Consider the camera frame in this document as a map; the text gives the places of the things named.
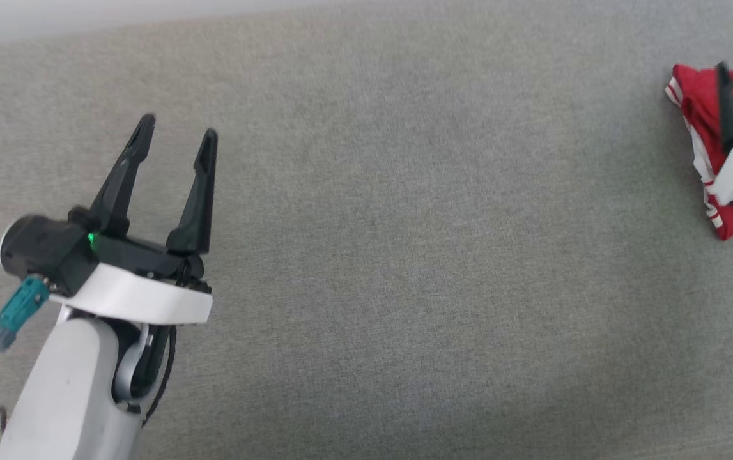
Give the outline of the grey fabric sofa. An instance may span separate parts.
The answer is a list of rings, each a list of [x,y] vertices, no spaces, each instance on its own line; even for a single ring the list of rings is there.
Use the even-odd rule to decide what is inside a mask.
[[[158,117],[130,233],[219,134],[210,320],[141,460],[731,460],[733,239],[676,63],[733,0],[337,4],[0,46],[0,238]],[[17,286],[0,268],[0,308]]]

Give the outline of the red white basketball garment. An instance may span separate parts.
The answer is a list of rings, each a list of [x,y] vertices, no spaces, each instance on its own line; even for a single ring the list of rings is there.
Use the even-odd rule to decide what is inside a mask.
[[[733,81],[733,70],[730,71]],[[693,166],[701,178],[706,218],[722,241],[733,238],[733,206],[720,206],[712,185],[726,156],[721,147],[716,70],[678,63],[671,70],[665,94],[681,110],[691,137]]]

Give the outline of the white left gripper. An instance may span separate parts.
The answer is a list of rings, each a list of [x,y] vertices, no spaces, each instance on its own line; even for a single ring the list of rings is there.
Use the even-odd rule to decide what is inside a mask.
[[[126,236],[129,230],[130,199],[139,166],[149,155],[155,123],[152,113],[141,117],[89,208],[98,221],[98,233],[88,233],[98,266],[76,294],[54,292],[50,300],[66,309],[135,323],[203,324],[213,306],[200,257],[209,253],[212,233],[219,140],[213,128],[203,136],[194,161],[194,181],[179,224],[168,234],[167,248],[112,238]]]

